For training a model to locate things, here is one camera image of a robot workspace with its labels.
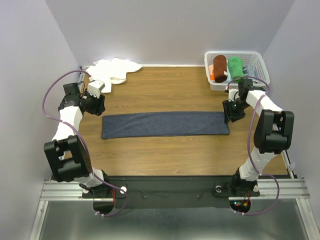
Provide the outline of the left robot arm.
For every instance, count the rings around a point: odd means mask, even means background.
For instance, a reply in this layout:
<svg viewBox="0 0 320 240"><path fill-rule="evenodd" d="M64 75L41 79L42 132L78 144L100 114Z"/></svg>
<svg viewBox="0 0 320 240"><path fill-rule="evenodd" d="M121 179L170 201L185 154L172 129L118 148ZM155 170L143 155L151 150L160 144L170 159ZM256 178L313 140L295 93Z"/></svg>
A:
<svg viewBox="0 0 320 240"><path fill-rule="evenodd" d="M84 113L100 116L105 111L102 81L90 82L84 93L76 83L63 85L63 97L58 112L60 122L51 141L44 144L53 178L57 182L78 182L84 189L94 189L100 197L111 193L108 175L92 167L85 145L79 137L79 126Z"/></svg>

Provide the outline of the dark blue towel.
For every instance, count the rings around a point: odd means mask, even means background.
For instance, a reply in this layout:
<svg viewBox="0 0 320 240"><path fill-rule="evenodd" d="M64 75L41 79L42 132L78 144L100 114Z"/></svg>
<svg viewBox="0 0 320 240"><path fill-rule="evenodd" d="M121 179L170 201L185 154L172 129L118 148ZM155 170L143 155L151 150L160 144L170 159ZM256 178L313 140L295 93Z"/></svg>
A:
<svg viewBox="0 0 320 240"><path fill-rule="evenodd" d="M101 138L229 135L224 113L218 111L163 111L105 115Z"/></svg>

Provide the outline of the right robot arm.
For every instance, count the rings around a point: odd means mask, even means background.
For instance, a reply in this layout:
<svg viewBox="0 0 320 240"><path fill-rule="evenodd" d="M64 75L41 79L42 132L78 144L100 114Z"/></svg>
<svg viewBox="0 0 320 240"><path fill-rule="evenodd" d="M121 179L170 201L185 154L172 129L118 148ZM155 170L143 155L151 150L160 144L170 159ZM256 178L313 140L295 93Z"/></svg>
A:
<svg viewBox="0 0 320 240"><path fill-rule="evenodd" d="M247 147L248 158L232 176L231 192L242 195L244 192L257 192L257 181L266 165L277 155L290 148L295 115L277 106L269 97L269 87L256 87L254 76L236 77L238 89L226 87L228 99L223 101L224 122L236 122L245 117L245 109L253 108L258 116L256 126L251 125L247 141L254 147Z"/></svg>

